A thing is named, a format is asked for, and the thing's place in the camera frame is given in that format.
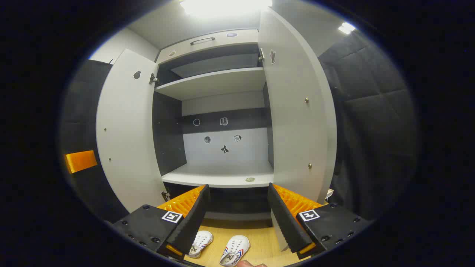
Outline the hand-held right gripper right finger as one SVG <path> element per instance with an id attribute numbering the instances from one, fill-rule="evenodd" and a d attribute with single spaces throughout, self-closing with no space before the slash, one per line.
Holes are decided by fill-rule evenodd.
<path id="1" fill-rule="evenodd" d="M 268 203 L 287 247 L 300 259 L 334 250 L 373 223 L 339 204 L 322 205 L 272 183 Z"/>

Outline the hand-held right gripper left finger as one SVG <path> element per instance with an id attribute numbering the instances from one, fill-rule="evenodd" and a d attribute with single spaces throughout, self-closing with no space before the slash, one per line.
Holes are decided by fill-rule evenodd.
<path id="1" fill-rule="evenodd" d="M 158 207 L 144 204 L 111 227 L 139 247 L 183 260 L 192 247 L 209 203 L 209 185 L 202 185 Z"/>

